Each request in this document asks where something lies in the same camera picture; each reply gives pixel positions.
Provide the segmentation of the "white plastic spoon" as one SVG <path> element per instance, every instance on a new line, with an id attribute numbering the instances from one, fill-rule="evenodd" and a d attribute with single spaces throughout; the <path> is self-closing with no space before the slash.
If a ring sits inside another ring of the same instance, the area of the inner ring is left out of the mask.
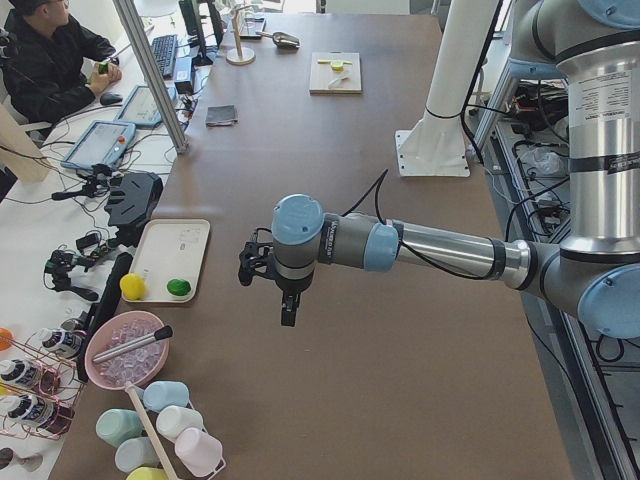
<path id="1" fill-rule="evenodd" d="M 332 79 L 332 80 L 327 84 L 327 88 L 328 88 L 328 89 L 334 89 L 334 88 L 337 88 L 337 87 L 338 87 L 338 85 L 339 85 L 343 80 L 346 80 L 346 79 L 347 79 L 347 76 L 339 76 L 339 77 L 336 77 L 336 78 Z"/>

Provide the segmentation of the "pink bowl with ice cubes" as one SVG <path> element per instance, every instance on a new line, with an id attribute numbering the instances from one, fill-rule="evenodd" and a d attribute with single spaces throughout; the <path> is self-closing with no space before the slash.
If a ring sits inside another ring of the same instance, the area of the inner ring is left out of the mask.
<path id="1" fill-rule="evenodd" d="M 168 339 L 154 341 L 101 363 L 96 363 L 94 357 L 139 337 L 153 335 L 162 327 L 164 323 L 146 311 L 125 312 L 108 320 L 86 347 L 84 368 L 89 380 L 106 390 L 123 389 L 126 382 L 137 386 L 149 383 L 168 358 Z"/>

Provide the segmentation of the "cream serving tray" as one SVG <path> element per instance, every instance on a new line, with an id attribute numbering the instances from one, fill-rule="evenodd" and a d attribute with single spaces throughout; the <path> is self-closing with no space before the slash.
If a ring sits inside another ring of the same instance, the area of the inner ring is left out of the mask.
<path id="1" fill-rule="evenodd" d="M 199 275 L 210 233 L 204 219 L 154 219 L 144 228 L 129 273 L 140 275 L 146 285 L 145 296 L 130 303 L 186 303 L 198 286 Z M 172 278 L 190 282 L 185 297 L 172 296 L 166 283 Z"/>

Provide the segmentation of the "pink cup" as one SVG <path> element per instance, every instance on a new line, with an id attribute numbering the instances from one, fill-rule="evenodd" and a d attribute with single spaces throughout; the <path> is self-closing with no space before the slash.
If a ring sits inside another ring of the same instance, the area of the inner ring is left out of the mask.
<path id="1" fill-rule="evenodd" d="M 179 434 L 174 451 L 195 477 L 216 475 L 226 466 L 222 443 L 195 427 L 189 427 Z"/>

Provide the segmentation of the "grey folded cloth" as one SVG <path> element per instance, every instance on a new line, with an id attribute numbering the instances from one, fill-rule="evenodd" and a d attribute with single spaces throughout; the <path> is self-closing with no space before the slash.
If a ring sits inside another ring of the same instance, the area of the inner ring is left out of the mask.
<path id="1" fill-rule="evenodd" d="M 221 105 L 207 108 L 205 125 L 207 127 L 230 126 L 238 121 L 236 106 Z"/>

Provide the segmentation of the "pale blue cup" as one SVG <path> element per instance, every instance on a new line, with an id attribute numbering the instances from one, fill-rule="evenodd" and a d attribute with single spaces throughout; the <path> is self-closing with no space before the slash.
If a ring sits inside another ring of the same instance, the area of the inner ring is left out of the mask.
<path id="1" fill-rule="evenodd" d="M 160 460 L 148 437 L 128 439 L 115 453 L 116 468 L 124 473 L 131 473 L 139 467 L 155 467 L 159 463 Z"/>

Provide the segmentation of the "wooden cutting board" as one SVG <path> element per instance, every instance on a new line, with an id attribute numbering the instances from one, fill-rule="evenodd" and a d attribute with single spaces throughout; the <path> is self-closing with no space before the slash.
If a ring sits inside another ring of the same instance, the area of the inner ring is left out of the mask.
<path id="1" fill-rule="evenodd" d="M 344 59 L 352 62 L 341 71 L 334 71 L 329 65 L 318 64 L 318 59 Z M 310 94 L 361 94 L 362 77 L 360 54 L 356 52 L 313 52 L 310 62 Z M 347 76 L 337 88 L 328 89 L 327 84 L 334 78 Z"/>

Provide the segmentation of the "far blue teach pendant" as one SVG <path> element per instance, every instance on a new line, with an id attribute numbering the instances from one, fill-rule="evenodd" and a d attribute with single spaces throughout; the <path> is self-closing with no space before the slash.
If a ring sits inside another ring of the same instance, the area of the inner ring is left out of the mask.
<path id="1" fill-rule="evenodd" d="M 155 128 L 162 122 L 152 92 L 146 85 L 136 85 L 133 88 L 114 119 L 133 123 L 142 129 Z"/>

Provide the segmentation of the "yellow plastic knife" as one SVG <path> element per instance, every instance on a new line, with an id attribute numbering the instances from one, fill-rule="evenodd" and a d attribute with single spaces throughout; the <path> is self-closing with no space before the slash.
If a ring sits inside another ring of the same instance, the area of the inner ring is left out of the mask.
<path id="1" fill-rule="evenodd" d="M 352 65 L 352 62 L 344 59 L 318 59 L 318 64 L 329 65 L 333 70 L 342 70 L 345 65 Z"/>

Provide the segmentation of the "wooden mug tree stand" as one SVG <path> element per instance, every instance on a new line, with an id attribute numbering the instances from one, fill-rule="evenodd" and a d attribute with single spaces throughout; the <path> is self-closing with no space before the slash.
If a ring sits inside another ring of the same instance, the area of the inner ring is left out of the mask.
<path id="1" fill-rule="evenodd" d="M 234 45 L 226 52 L 226 61 L 235 66 L 246 66 L 255 60 L 255 52 L 242 44 L 240 35 L 240 13 L 247 9 L 247 6 L 233 3 L 230 6 L 230 18 Z"/>

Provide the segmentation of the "metal scoop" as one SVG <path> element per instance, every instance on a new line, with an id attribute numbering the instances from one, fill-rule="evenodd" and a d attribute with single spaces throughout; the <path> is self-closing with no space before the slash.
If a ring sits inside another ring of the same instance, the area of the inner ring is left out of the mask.
<path id="1" fill-rule="evenodd" d="M 298 49 L 300 47 L 300 40 L 297 37 L 284 32 L 257 31 L 256 34 L 263 38 L 270 38 L 277 48 Z"/>

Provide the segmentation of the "middle bottle in rack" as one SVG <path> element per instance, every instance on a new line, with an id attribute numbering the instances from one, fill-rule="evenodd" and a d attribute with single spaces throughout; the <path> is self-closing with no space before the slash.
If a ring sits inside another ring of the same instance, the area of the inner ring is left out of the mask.
<path id="1" fill-rule="evenodd" d="M 6 384 L 33 389 L 39 385 L 42 375 L 40 366 L 30 360 L 1 361 L 1 380 Z"/>

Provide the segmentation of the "black computer mouse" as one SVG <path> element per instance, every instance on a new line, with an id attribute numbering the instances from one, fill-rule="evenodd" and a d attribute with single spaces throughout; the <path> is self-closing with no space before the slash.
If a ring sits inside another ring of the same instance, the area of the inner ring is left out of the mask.
<path id="1" fill-rule="evenodd" d="M 123 101 L 123 97 L 119 94 L 106 92 L 100 96 L 99 102 L 103 106 L 118 104 Z"/>

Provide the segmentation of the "black keyboard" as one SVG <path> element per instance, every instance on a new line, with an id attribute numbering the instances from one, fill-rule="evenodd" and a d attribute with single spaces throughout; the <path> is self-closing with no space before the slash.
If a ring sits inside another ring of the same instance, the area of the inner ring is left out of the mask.
<path id="1" fill-rule="evenodd" d="M 176 34 L 158 36 L 151 42 L 154 60 L 163 78 L 171 78 L 173 75 L 177 48 Z"/>

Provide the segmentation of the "aluminium frame post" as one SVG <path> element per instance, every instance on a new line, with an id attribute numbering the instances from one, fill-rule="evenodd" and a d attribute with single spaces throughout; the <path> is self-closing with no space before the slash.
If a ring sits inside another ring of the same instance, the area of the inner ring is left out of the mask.
<path id="1" fill-rule="evenodd" d="M 143 22 L 135 7 L 134 1 L 114 0 L 113 4 L 176 153 L 182 154 L 188 148 L 188 141 L 176 117 L 173 103 L 170 100 L 164 79 L 155 62 L 155 57 L 151 51 Z"/>

